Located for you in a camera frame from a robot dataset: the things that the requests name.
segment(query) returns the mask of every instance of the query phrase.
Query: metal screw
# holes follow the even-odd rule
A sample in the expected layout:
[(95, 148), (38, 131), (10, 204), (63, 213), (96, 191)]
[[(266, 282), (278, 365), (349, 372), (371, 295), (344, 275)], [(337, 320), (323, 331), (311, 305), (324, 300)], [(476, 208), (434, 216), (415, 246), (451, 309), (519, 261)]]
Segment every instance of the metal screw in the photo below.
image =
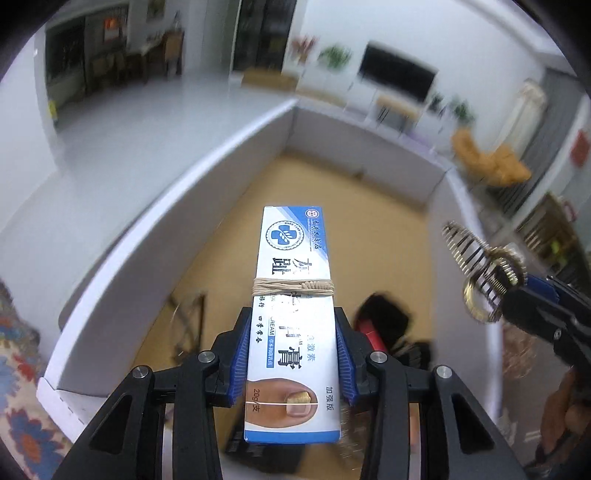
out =
[(441, 378), (450, 378), (453, 375), (452, 369), (445, 365), (437, 367), (437, 370), (435, 371)]
[(134, 378), (144, 378), (146, 375), (150, 373), (150, 369), (145, 365), (140, 365), (139, 367), (135, 367), (132, 375)]
[(377, 351), (371, 352), (371, 355), (369, 357), (377, 364), (383, 364), (388, 359), (388, 355), (386, 355), (384, 352)]
[(205, 350), (204, 352), (201, 352), (197, 358), (201, 363), (208, 364), (216, 359), (216, 354), (211, 350)]

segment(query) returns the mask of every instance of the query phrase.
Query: cardboard box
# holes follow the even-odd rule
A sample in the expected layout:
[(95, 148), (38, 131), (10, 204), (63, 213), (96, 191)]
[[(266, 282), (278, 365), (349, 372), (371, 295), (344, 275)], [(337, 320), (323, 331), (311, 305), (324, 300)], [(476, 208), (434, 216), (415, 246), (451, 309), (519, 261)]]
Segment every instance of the cardboard box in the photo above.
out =
[[(256, 276), (329, 279), (319, 207), (265, 207)], [(244, 439), (329, 443), (340, 437), (335, 312), (330, 296), (254, 298)]]

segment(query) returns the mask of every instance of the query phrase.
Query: flat screen tv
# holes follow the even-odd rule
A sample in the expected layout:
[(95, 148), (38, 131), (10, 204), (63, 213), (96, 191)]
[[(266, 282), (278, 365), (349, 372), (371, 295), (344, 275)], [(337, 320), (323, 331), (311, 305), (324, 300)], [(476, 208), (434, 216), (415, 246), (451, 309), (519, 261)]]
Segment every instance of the flat screen tv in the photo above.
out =
[(365, 49), (359, 74), (423, 103), (437, 72), (370, 43)]

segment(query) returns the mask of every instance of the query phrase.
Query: patterned rug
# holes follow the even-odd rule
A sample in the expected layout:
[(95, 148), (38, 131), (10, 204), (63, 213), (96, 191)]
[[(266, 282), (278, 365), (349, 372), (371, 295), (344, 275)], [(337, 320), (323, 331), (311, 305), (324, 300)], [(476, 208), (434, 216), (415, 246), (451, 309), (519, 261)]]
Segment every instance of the patterned rug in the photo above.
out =
[(0, 283), (0, 440), (31, 480), (50, 480), (71, 444), (37, 400), (37, 346)]

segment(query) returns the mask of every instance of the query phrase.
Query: wooden floor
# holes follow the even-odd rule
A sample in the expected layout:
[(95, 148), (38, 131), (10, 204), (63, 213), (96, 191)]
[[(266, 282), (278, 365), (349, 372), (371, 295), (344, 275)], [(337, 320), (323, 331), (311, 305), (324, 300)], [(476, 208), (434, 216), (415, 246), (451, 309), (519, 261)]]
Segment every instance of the wooden floor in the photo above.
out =
[[(361, 180), (296, 154), (284, 154), (251, 184), (207, 245), (195, 257), (176, 289), (182, 299), (207, 293), (202, 348), (230, 330), (242, 306), (250, 306), (252, 280), (265, 205), (319, 205), (323, 208), (335, 306), (352, 319), (373, 292), (385, 291), (411, 313), (415, 339), (431, 338), (431, 259), (424, 212), (409, 207)], [(154, 370), (173, 366), (168, 341), (172, 309), (165, 306), (154, 322), (135, 364)], [(216, 412), (220, 449), (226, 443), (236, 409)], [(334, 445), (309, 446), (299, 476), (354, 479)]]

